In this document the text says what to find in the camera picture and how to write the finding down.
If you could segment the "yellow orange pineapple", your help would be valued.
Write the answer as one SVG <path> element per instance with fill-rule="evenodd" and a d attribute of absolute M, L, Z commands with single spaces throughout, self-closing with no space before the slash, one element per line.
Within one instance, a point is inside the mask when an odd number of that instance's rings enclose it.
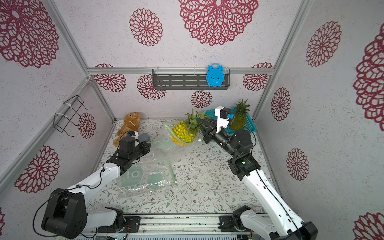
<path fill-rule="evenodd" d="M 172 140 L 178 146 L 186 146 L 186 144 L 192 143 L 200 132 L 200 126 L 198 120 L 204 120 L 207 118 L 206 112 L 199 113 L 193 110 L 192 113 L 186 113 L 187 119 L 179 122 L 172 128 Z"/>

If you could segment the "green pineapple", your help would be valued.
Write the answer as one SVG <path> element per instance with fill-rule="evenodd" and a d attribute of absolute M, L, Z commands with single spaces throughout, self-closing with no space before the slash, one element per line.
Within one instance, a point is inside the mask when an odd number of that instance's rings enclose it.
<path fill-rule="evenodd" d="M 250 111 L 250 105 L 247 103 L 248 100 L 241 100 L 236 104 L 234 120 L 231 124 L 233 131 L 241 130 L 244 128 L 247 121 L 247 114 Z"/>

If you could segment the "clear zip-top bag green seal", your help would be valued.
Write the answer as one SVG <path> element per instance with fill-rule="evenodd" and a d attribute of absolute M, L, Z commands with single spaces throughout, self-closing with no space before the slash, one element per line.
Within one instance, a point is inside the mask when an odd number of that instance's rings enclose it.
<path fill-rule="evenodd" d="M 142 158 L 117 179 L 117 188 L 127 197 L 174 187 L 177 184 L 172 165 L 154 158 Z"/>

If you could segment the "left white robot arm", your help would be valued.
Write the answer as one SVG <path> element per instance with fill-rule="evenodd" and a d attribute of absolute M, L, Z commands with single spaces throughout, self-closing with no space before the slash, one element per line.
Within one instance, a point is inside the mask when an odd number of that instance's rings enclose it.
<path fill-rule="evenodd" d="M 64 237 L 70 240 L 84 231 L 94 229 L 108 233 L 122 230 L 126 219 L 122 210 L 106 207 L 88 211 L 87 203 L 107 184 L 121 177 L 133 164 L 150 152 L 150 137 L 129 132 L 118 144 L 117 150 L 102 167 L 79 183 L 67 188 L 57 188 L 42 205 L 46 207 L 41 229 L 50 238 Z"/>

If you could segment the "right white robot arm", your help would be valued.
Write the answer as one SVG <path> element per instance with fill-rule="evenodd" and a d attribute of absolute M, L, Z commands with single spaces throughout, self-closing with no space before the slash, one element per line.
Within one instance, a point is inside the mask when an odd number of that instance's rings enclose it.
<path fill-rule="evenodd" d="M 252 155 L 251 133 L 238 130 L 229 135 L 215 120 L 197 120 L 206 144 L 217 143 L 230 156 L 230 170 L 258 198 L 268 217 L 243 206 L 233 212 L 232 224 L 237 230 L 249 229 L 265 240 L 314 240 L 318 229 L 304 222 L 269 183 L 265 172 Z"/>

